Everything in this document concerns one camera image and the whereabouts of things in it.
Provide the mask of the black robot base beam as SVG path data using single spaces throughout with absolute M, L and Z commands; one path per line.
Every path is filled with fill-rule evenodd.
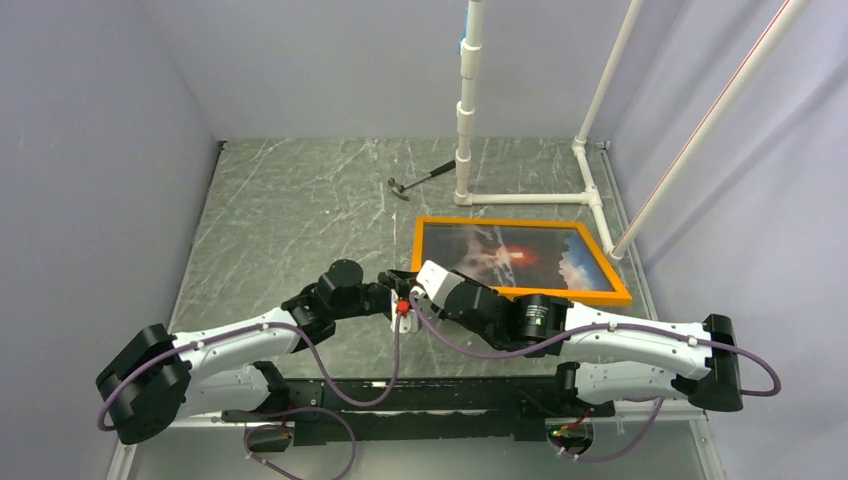
M 557 420 L 610 418 L 613 402 L 580 402 L 565 381 L 552 376 L 431 377 L 400 380 L 372 407 L 344 402 L 318 379 L 289 379 L 287 403 L 259 413 L 223 410 L 223 422 L 285 420 L 295 446 L 321 446 L 355 437 L 365 441 L 507 437 L 542 441 Z

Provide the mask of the orange picture frame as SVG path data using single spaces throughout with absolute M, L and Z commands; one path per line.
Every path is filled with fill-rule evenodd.
M 419 217 L 411 269 L 427 261 L 509 297 L 539 292 L 592 306 L 633 302 L 588 228 L 576 221 Z

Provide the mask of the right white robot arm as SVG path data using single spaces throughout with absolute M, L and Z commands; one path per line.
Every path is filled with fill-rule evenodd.
M 676 396 L 709 411 L 743 407 L 736 338 L 729 317 L 667 323 L 609 313 L 544 294 L 509 299 L 468 277 L 421 273 L 440 318 L 479 335 L 492 358 L 569 356 L 574 366 L 551 388 L 557 411 L 587 404 Z

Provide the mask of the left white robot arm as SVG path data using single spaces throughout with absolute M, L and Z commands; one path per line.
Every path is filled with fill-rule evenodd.
M 315 351 L 339 320 L 382 315 L 402 334 L 401 304 L 413 272 L 387 270 L 363 279 L 353 260 L 337 260 L 317 281 L 271 310 L 221 327 L 171 333 L 141 329 L 97 375 L 96 425 L 125 445 L 145 442 L 174 421 L 240 410 L 272 420 L 290 406 L 290 389 L 272 358 Z

